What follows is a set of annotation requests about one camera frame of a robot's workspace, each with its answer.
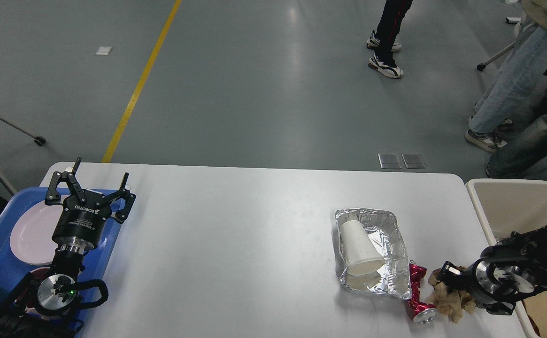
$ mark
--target gripper logo text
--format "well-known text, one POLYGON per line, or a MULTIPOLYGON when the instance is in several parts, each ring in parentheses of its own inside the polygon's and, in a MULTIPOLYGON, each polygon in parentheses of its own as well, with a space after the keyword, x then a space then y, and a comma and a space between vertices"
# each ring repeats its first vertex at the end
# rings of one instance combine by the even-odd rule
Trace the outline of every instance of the gripper logo text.
POLYGON ((81 210, 81 211, 93 212, 93 213, 96 214, 96 215, 98 214, 98 210, 90 209, 90 208, 84 207, 84 206, 78 206, 78 205, 76 205, 76 206, 75 206, 75 209, 79 209, 79 210, 81 210))

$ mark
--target chair wheel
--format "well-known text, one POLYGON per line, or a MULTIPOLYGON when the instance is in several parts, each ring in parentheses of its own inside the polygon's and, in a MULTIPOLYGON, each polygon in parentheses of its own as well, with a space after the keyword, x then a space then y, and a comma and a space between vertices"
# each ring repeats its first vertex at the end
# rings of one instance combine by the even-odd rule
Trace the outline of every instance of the chair wheel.
POLYGON ((35 144, 41 147, 44 145, 44 143, 46 143, 46 139, 41 136, 36 136, 33 142, 35 142, 35 144))

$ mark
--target trash bin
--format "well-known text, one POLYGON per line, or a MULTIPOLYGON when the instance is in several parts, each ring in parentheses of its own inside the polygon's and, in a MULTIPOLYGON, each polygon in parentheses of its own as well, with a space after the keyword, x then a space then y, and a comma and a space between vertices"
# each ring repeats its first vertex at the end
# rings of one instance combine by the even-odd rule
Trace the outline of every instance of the trash bin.
MULTIPOLYGON (((466 187, 490 245, 512 231, 525 233, 547 225, 547 181, 473 179, 466 187)), ((547 291, 524 302, 528 313, 518 302, 516 314, 526 336, 539 338, 530 315, 542 338, 547 338, 547 291)))

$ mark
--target chair leg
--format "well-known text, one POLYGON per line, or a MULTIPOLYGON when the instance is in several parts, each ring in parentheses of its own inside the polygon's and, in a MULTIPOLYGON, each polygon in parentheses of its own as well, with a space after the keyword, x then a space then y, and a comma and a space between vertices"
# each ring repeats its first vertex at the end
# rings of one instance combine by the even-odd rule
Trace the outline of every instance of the chair leg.
POLYGON ((511 49, 513 48, 513 46, 515 46, 516 43, 515 42, 512 42, 511 45, 501 49, 500 52, 498 52, 497 54, 494 54, 493 56, 491 56, 490 59, 486 60, 485 62, 482 62, 481 64, 478 64, 478 66, 476 67, 476 69, 478 69, 479 71, 483 71, 486 66, 488 66, 489 64, 491 64, 494 60, 497 60, 497 58, 500 58, 501 56, 503 56, 503 54, 511 51, 511 49))
POLYGON ((46 139, 39 136, 39 135, 36 135, 34 132, 30 131, 29 129, 25 129, 23 127, 20 127, 20 126, 17 126, 16 124, 14 124, 13 122, 10 122, 8 121, 7 119, 3 118, 3 117, 0 117, 0 121, 4 122, 5 124, 8 124, 9 126, 11 126, 12 128, 28 135, 29 137, 31 137, 35 143, 38 145, 38 146, 43 146, 44 143, 46 143, 46 139))
POLYGON ((2 173, 0 170, 0 183, 8 190, 8 192, 14 196, 16 194, 16 188, 12 185, 12 183, 7 180, 6 176, 2 173))

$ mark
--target aluminum foil tray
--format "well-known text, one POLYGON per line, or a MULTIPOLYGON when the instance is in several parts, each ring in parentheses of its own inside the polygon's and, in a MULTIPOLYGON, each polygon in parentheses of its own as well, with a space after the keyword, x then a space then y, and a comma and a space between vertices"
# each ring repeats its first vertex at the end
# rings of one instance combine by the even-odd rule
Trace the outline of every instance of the aluminum foil tray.
POLYGON ((340 284, 353 293, 365 295, 392 295, 403 300, 411 298, 409 259, 407 249, 398 231, 396 216, 389 211, 375 209, 342 209, 336 211, 334 229, 334 251, 336 253, 336 274, 340 284), (340 224, 349 215, 356 216, 363 224, 372 244, 385 260, 378 271, 365 276, 347 274, 342 256, 342 233, 340 224))

